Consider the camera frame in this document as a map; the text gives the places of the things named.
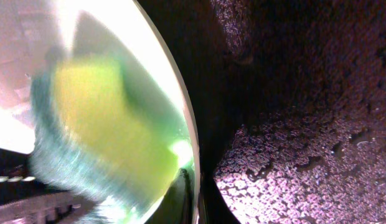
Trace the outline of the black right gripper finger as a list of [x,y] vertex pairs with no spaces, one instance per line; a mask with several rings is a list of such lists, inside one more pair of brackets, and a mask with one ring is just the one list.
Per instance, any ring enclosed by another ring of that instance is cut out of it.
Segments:
[[191,224],[193,190],[186,169],[179,169],[177,177],[166,192],[156,211],[145,224]]

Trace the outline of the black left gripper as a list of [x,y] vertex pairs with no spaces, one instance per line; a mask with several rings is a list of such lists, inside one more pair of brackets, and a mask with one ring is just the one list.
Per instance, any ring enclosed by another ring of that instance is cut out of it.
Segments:
[[73,223],[92,211],[93,202],[37,180],[28,160],[0,149],[0,224]]

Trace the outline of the dark green sponge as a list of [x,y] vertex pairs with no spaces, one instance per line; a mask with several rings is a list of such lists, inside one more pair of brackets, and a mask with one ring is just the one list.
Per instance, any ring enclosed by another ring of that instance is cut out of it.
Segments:
[[35,145],[44,183],[96,202],[81,223],[144,223],[179,170],[165,131],[132,104],[124,66],[85,57],[58,62],[31,83]]

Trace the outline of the mint plate with stain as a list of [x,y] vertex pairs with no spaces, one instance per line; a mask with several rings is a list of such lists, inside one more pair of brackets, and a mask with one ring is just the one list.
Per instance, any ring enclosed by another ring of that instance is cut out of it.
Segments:
[[[164,129],[179,169],[189,172],[196,223],[200,165],[189,95],[164,39],[137,1],[0,1],[0,149],[27,154],[32,173],[32,79],[58,62],[85,57],[124,66],[132,104]],[[94,211],[97,203],[85,199]]]

